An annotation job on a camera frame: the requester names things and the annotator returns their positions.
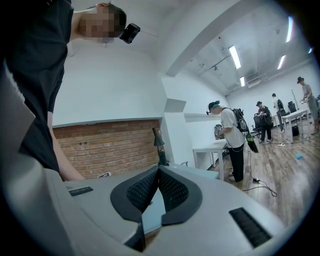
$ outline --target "backpack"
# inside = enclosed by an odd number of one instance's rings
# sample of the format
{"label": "backpack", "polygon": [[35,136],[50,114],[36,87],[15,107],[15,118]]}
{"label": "backpack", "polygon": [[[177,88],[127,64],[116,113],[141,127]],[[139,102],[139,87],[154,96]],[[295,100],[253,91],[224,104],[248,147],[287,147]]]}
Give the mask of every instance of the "backpack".
{"label": "backpack", "polygon": [[277,105],[278,105],[279,111],[284,109],[284,105],[282,104],[282,101],[280,99],[278,99]]}
{"label": "backpack", "polygon": [[247,122],[245,121],[243,112],[241,111],[240,108],[231,109],[228,107],[224,107],[222,109],[222,111],[224,111],[224,109],[230,109],[233,111],[235,118],[236,118],[236,122],[237,122],[237,128],[240,130],[240,132],[242,132],[242,133],[249,132]]}

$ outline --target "shelf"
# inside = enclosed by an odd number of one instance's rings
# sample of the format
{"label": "shelf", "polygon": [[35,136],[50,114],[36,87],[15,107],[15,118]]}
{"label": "shelf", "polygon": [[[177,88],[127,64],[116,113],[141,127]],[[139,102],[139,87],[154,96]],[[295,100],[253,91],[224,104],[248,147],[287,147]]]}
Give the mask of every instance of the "shelf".
{"label": "shelf", "polygon": [[198,114],[198,113],[184,113],[184,118],[187,123],[191,122],[205,122],[205,121],[220,121],[220,114]]}

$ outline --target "man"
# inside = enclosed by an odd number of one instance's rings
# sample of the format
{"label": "man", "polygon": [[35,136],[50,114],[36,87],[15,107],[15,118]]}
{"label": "man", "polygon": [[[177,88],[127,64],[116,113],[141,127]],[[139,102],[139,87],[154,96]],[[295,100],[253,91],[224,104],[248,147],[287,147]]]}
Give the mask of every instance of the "man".
{"label": "man", "polygon": [[272,116],[271,112],[265,105],[262,105],[261,101],[258,101],[256,103],[256,106],[259,107],[259,115],[260,118],[260,125],[261,125],[261,139],[259,139],[259,143],[262,143],[265,141],[265,136],[267,134],[267,142],[272,141],[271,138],[271,128],[272,128]]}
{"label": "man", "polygon": [[240,182],[244,179],[244,145],[245,136],[237,128],[238,122],[235,113],[227,107],[220,106],[220,101],[211,102],[209,112],[215,115],[221,114],[222,130],[217,133],[218,137],[224,135],[233,167],[229,175],[230,181]]}
{"label": "man", "polygon": [[35,115],[20,152],[34,157],[44,168],[59,172],[66,181],[83,180],[61,150],[52,129],[67,43],[78,38],[98,41],[120,37],[127,16],[110,3],[73,11],[67,0],[51,2],[52,6],[39,13],[25,28],[6,56],[8,69],[24,95],[24,103]]}
{"label": "man", "polygon": [[281,100],[277,98],[275,93],[272,94],[272,98],[273,98],[273,108],[276,110],[276,115],[279,119],[280,133],[283,134],[285,131],[284,131],[284,127],[282,124],[282,118],[281,118],[281,114],[280,114],[281,109],[279,109],[279,105],[282,107],[282,109],[284,108],[284,105],[282,104]]}

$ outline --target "black cap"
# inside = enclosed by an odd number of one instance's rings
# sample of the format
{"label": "black cap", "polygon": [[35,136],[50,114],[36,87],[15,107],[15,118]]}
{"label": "black cap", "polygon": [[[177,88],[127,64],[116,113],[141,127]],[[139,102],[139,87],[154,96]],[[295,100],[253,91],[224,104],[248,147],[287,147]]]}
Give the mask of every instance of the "black cap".
{"label": "black cap", "polygon": [[305,79],[302,78],[301,76],[298,77],[298,81],[296,82],[297,84],[299,84],[301,81],[304,81]]}

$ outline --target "ceiling light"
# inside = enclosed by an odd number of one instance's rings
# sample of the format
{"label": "ceiling light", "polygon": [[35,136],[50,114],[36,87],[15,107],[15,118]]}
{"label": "ceiling light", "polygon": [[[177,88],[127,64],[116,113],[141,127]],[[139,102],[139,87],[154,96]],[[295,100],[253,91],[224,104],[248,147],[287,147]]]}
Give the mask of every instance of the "ceiling light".
{"label": "ceiling light", "polygon": [[233,58],[236,69],[241,68],[240,59],[236,50],[236,47],[233,45],[229,48],[231,56]]}
{"label": "ceiling light", "polygon": [[241,82],[241,86],[244,87],[246,84],[245,84],[245,78],[242,76],[240,77],[240,82]]}
{"label": "ceiling light", "polygon": [[289,16],[289,26],[288,26],[288,35],[286,36],[286,43],[288,43],[291,39],[291,32],[292,32],[293,24],[294,24],[294,20],[292,19],[291,16]]}
{"label": "ceiling light", "polygon": [[281,66],[282,66],[282,63],[284,63],[285,57],[286,57],[286,55],[283,55],[281,57],[281,60],[280,60],[279,66],[278,66],[278,70],[281,69]]}

